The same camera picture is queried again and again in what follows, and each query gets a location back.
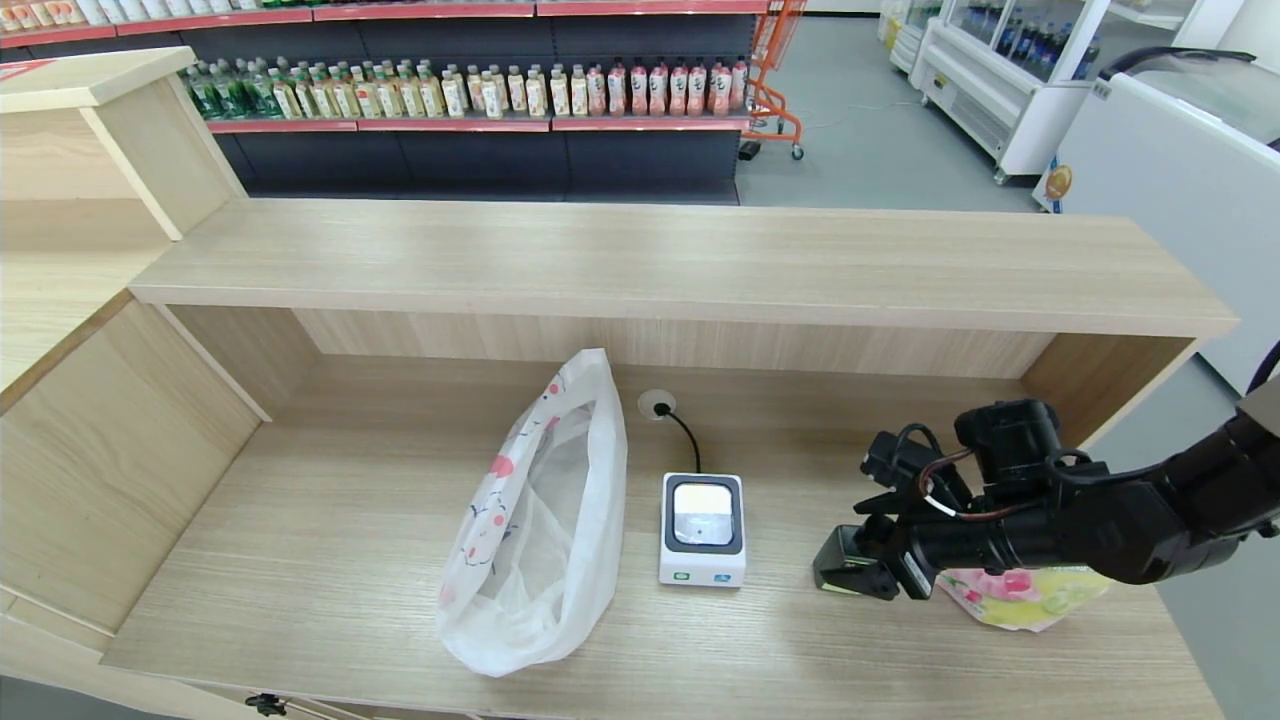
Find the countertop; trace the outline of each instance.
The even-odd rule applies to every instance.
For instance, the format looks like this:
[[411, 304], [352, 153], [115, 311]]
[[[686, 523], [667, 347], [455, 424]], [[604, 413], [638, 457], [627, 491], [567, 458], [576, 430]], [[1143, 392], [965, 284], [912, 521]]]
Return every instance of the countertop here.
[[1215, 337], [1236, 318], [1135, 224], [1036, 214], [228, 202], [147, 302]]
[[26, 60], [38, 67], [0, 81], [0, 114], [96, 108], [195, 61], [191, 47]]
[[[325, 356], [264, 424], [174, 547], [104, 664], [372, 706], [509, 717], [1219, 716], [1151, 587], [1112, 587], [1042, 634], [978, 624], [937, 593], [814, 588], [810, 561], [878, 486], [882, 424], [941, 432], [1016, 380], [614, 366], [630, 445], [617, 593], [561, 662], [492, 679], [440, 644], [440, 570], [509, 423], [554, 365]], [[739, 591], [657, 579], [662, 474], [686, 438], [640, 419], [660, 384], [710, 471], [744, 478]], [[868, 407], [881, 409], [872, 420]]]

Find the checkout counter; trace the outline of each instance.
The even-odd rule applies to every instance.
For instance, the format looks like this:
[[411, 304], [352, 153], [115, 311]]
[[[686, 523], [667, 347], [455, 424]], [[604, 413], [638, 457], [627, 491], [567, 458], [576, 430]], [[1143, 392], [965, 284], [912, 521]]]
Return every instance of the checkout counter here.
[[[183, 135], [218, 167], [207, 132]], [[251, 717], [223, 698], [264, 692], [339, 720], [1220, 715], [1151, 587], [1033, 635], [941, 597], [819, 592], [809, 568], [879, 491], [858, 471], [877, 430], [923, 421], [955, 447], [959, 413], [1036, 396], [1087, 446], [1234, 327], [1128, 220], [238, 186], [206, 215], [6, 404], [6, 626], [93, 659], [44, 682], [159, 683], [146, 708], [189, 717]], [[83, 241], [60, 232], [46, 242]], [[627, 410], [617, 594], [567, 660], [474, 675], [435, 637], [439, 573], [511, 421], [590, 346]], [[660, 480], [687, 441], [639, 416], [650, 387], [680, 398], [709, 469], [744, 479], [740, 591], [655, 580]]]

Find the plastic bag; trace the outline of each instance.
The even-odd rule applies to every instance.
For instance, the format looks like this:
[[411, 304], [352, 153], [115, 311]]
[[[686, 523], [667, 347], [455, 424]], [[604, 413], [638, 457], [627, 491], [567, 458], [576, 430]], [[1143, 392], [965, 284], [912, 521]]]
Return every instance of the plastic bag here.
[[627, 438], [604, 350], [566, 363], [516, 420], [445, 562], [444, 647], [494, 678], [561, 660], [617, 585]]
[[1004, 575], [945, 570], [937, 585], [979, 623], [1039, 633], [1106, 592], [1111, 580], [1088, 568], [1007, 570]]

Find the drawer handle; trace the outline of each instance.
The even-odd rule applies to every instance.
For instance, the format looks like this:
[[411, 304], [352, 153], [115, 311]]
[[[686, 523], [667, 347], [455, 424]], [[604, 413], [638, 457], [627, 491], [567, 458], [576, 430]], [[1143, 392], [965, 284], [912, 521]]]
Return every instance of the drawer handle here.
[[259, 693], [244, 698], [244, 705], [257, 710], [257, 714], [264, 717], [270, 717], [271, 715], [285, 715], [284, 701], [271, 693]]

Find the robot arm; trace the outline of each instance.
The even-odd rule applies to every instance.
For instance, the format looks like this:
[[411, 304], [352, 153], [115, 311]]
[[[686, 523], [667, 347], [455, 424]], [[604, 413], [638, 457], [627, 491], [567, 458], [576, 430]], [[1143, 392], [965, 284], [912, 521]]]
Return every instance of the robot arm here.
[[[938, 571], [1087, 565], [1144, 584], [1217, 565], [1251, 533], [1275, 537], [1280, 514], [1280, 345], [1234, 418], [1164, 462], [1111, 473], [1062, 448], [1037, 400], [1000, 402], [955, 421], [946, 455], [923, 425], [879, 433], [861, 470], [890, 492], [859, 502], [863, 525], [838, 525], [814, 559], [824, 589], [927, 600]], [[928, 445], [910, 439], [920, 432]], [[955, 468], [973, 455], [984, 495]], [[1071, 457], [1074, 464], [1066, 464]]]

